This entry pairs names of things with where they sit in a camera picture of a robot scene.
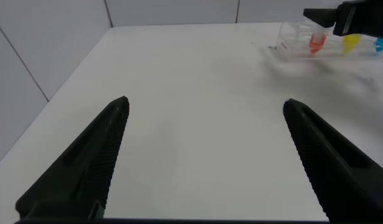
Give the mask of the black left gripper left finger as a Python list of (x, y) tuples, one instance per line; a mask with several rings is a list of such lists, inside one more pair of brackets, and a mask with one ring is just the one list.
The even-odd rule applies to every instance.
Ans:
[(18, 199), (20, 218), (103, 218), (129, 112), (127, 97), (110, 102)]

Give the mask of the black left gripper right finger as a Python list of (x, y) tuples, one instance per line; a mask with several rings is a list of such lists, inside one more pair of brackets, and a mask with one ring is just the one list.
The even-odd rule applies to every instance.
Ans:
[(383, 223), (383, 168), (304, 103), (285, 101), (283, 115), (328, 220)]

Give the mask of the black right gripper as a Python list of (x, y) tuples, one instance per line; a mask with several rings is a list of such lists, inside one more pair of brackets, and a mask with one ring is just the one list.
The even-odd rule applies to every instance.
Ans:
[[(365, 1), (345, 1), (337, 8), (305, 8), (303, 15), (324, 28), (333, 27), (334, 35), (358, 34), (355, 24), (356, 13)], [(383, 39), (383, 0), (368, 0), (363, 13), (362, 33)]]

